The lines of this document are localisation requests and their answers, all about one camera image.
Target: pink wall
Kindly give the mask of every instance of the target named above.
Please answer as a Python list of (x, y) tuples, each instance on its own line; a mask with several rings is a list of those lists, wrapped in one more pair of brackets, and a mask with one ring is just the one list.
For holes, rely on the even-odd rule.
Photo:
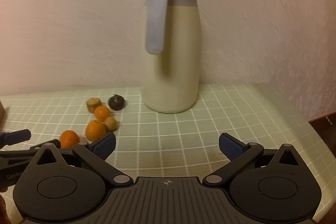
[[(336, 111), (336, 0), (198, 0), (205, 83)], [(144, 0), (0, 0), (0, 95), (139, 85)]]

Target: gray handle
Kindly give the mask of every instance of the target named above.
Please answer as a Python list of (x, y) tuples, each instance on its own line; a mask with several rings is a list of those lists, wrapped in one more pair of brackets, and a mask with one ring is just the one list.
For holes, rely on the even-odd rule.
[(168, 0), (147, 0), (146, 51), (160, 54), (163, 51)]

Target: gray lid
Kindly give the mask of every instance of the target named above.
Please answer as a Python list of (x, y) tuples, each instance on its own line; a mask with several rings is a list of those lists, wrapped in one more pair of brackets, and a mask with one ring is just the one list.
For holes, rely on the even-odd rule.
[(197, 0), (146, 0), (145, 48), (150, 54), (160, 54), (163, 51), (168, 5), (197, 7)]

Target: jug body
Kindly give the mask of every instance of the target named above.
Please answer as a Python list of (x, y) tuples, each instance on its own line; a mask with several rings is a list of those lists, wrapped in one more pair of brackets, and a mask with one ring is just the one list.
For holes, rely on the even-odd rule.
[(142, 47), (142, 102), (162, 113), (189, 109), (197, 98), (200, 59), (201, 23), (196, 0), (166, 0), (164, 35), (161, 50), (146, 45), (147, 28)]

